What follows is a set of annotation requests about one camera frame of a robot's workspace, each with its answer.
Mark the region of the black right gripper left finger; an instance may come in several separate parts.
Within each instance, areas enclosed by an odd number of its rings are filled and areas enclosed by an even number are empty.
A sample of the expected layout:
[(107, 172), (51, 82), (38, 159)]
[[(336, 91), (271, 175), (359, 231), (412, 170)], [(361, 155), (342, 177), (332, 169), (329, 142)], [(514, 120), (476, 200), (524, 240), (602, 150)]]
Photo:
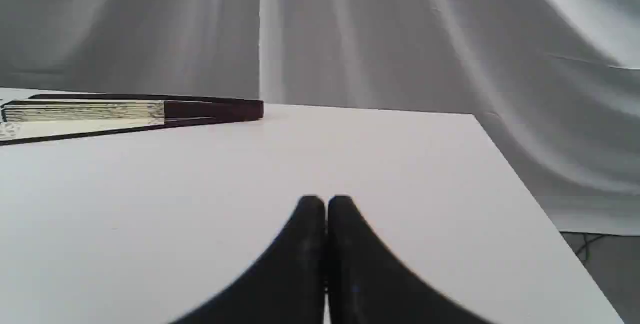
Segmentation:
[(322, 323), (325, 314), (326, 207), (300, 198), (258, 260), (225, 290), (178, 323)]

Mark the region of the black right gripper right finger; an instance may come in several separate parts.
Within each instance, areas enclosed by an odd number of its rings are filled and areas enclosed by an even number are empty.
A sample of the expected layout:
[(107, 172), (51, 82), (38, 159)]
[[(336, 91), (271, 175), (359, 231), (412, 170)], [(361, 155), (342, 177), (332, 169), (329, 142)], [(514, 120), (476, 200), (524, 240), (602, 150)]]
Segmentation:
[(351, 197), (327, 206), (327, 296), (333, 323), (485, 323), (409, 270)]

